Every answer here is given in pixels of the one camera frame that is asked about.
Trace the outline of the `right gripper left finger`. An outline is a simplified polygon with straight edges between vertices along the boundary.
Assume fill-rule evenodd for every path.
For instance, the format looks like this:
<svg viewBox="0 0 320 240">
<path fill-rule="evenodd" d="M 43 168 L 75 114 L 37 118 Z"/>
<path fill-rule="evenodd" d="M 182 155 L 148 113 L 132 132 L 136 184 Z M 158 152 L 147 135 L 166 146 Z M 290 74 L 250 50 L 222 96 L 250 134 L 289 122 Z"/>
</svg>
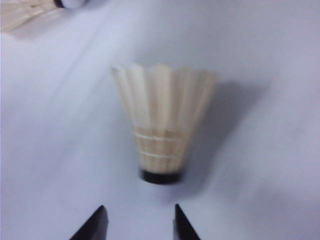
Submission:
<svg viewBox="0 0 320 240">
<path fill-rule="evenodd" d="M 105 240 L 109 225 L 108 212 L 100 205 L 85 223 L 72 235 L 70 240 Z"/>
</svg>

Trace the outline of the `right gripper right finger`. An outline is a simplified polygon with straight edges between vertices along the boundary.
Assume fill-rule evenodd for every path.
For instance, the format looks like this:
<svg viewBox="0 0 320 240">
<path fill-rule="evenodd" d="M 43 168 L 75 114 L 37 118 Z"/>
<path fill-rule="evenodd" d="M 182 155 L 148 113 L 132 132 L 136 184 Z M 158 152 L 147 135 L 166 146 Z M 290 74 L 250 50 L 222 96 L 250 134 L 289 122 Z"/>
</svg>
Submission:
<svg viewBox="0 0 320 240">
<path fill-rule="evenodd" d="M 199 235 L 193 228 L 179 204 L 175 204 L 174 206 L 173 239 L 200 240 Z"/>
</svg>

